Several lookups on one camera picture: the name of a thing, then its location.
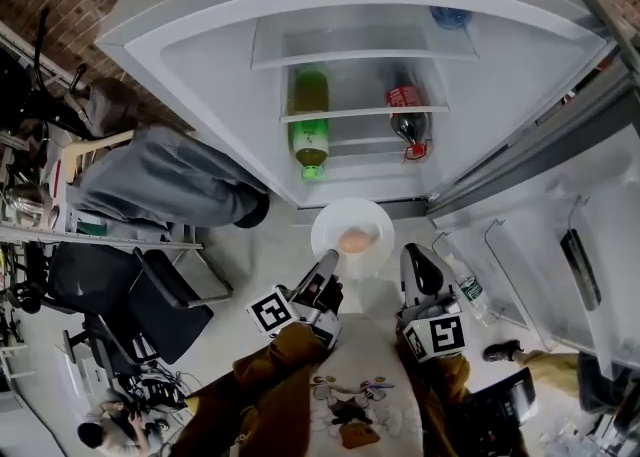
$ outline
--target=door handle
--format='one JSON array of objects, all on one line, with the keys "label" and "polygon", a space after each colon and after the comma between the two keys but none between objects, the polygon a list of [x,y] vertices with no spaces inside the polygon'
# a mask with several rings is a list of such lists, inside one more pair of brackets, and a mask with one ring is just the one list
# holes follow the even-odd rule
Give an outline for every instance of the door handle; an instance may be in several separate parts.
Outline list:
[{"label": "door handle", "polygon": [[602,302],[602,293],[578,232],[575,229],[569,229],[560,241],[560,247],[578,284],[584,308],[587,311],[595,311]]},{"label": "door handle", "polygon": [[609,34],[620,48],[620,58],[629,69],[636,83],[640,85],[640,53],[636,50],[631,39],[620,29],[616,17],[601,0],[582,0],[591,12],[609,31]]}]

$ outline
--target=black shoe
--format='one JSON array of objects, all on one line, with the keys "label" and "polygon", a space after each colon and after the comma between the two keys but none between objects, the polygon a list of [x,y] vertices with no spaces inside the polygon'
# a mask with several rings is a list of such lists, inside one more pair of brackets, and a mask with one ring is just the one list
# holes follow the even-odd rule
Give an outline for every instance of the black shoe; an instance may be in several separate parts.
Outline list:
[{"label": "black shoe", "polygon": [[522,352],[520,340],[509,340],[504,343],[496,343],[489,345],[482,353],[482,359],[489,362],[494,361],[513,361],[515,352]]},{"label": "black shoe", "polygon": [[158,420],[154,420],[154,424],[156,425],[156,427],[158,427],[160,432],[166,432],[167,430],[169,430],[169,423],[167,422],[167,420],[163,420],[160,418]]},{"label": "black shoe", "polygon": [[258,204],[253,211],[246,214],[239,221],[234,222],[233,225],[244,229],[255,228],[269,213],[269,194],[258,192],[256,189],[246,184],[240,184],[238,185],[238,188],[251,193],[258,201]]}]

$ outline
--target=bottle label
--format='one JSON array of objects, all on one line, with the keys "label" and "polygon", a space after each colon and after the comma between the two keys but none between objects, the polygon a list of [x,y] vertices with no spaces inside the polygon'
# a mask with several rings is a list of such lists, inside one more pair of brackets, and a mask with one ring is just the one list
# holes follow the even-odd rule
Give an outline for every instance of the bottle label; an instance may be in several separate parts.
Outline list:
[{"label": "bottle label", "polygon": [[293,123],[293,151],[317,149],[329,153],[329,120],[313,119]]},{"label": "bottle label", "polygon": [[460,285],[460,290],[470,302],[475,301],[482,295],[482,286],[475,277],[470,277]]},{"label": "bottle label", "polygon": [[387,107],[419,107],[422,105],[420,93],[415,85],[395,87],[385,94]]}]

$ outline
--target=white bowl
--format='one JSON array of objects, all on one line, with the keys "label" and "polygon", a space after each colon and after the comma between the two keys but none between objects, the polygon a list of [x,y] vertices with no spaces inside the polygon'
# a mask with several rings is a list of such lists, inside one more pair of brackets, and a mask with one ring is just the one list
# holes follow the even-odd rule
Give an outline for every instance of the white bowl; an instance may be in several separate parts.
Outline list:
[{"label": "white bowl", "polygon": [[[362,253],[343,253],[338,240],[350,228],[358,228],[373,237],[371,246]],[[335,274],[349,279],[371,277],[391,256],[395,233],[393,223],[380,206],[360,198],[345,198],[327,205],[311,228],[311,248],[316,259],[329,249],[340,254]]]}]

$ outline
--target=water bottle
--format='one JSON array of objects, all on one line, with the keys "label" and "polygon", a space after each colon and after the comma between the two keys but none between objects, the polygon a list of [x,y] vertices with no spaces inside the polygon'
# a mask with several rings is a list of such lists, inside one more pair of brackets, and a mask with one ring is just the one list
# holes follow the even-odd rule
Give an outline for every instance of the water bottle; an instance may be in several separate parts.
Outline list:
[{"label": "water bottle", "polygon": [[473,308],[473,315],[482,322],[483,325],[489,327],[496,321],[496,317],[491,311],[489,311],[489,296],[482,288],[482,285],[478,283],[478,280],[473,275],[469,267],[462,260],[458,260],[453,253],[449,253],[444,257],[456,279],[456,283],[462,290],[462,293],[467,298],[471,307]]}]

